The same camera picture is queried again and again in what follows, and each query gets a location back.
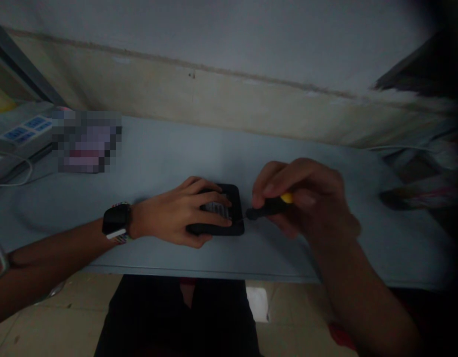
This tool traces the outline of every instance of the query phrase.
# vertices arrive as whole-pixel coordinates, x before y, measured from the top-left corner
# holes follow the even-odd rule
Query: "person's right hand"
[[[204,189],[213,191],[199,193]],[[132,238],[154,236],[170,243],[200,248],[212,236],[192,235],[186,231],[187,225],[205,223],[229,227],[232,224],[231,220],[217,213],[199,209],[210,202],[231,207],[231,202],[221,195],[221,191],[215,183],[192,176],[177,188],[134,205],[129,234]]]
[[[361,232],[361,225],[346,203],[342,175],[314,160],[269,162],[252,192],[254,208],[261,208],[266,198],[292,192],[294,205],[268,218],[290,238],[303,234],[313,248],[340,247]]]

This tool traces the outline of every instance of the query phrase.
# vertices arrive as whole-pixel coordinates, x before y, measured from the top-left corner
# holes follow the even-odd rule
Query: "black watch face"
[[[126,228],[130,223],[130,205],[122,204],[108,209],[104,214],[102,233],[109,234]]]

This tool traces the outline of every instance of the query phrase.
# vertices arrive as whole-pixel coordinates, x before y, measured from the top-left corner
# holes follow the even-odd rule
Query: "person's left hand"
[[[198,194],[205,188],[214,191]],[[231,220],[199,209],[210,202],[231,207],[231,202],[220,194],[221,191],[215,183],[190,177],[174,190],[134,205],[129,234],[132,238],[154,236],[170,243],[201,248],[212,236],[192,235],[186,231],[186,226],[205,223],[229,227]]]

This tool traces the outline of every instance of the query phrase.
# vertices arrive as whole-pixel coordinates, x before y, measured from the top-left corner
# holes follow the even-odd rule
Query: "tiled floor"
[[[0,324],[0,357],[93,356],[120,275],[77,273],[55,297]],[[264,287],[270,323],[257,323],[261,353],[271,356],[356,356],[333,342],[333,319],[323,287],[247,281]]]

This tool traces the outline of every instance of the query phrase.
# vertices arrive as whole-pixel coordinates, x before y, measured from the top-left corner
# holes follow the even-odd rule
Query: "white tabletop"
[[[398,212],[378,199],[401,182],[366,150],[179,123],[122,118],[120,156],[101,174],[56,173],[22,187],[0,189],[0,242],[11,251],[89,222],[112,204],[165,192],[188,176],[237,185],[242,208],[270,160],[308,157],[339,170],[359,242],[380,277],[392,287],[439,289],[450,269],[451,244],[424,211]],[[56,170],[51,155],[33,178]],[[245,222],[241,237],[214,237],[201,249],[142,238],[118,246],[86,269],[121,274],[319,282],[303,238],[288,240],[267,220]]]

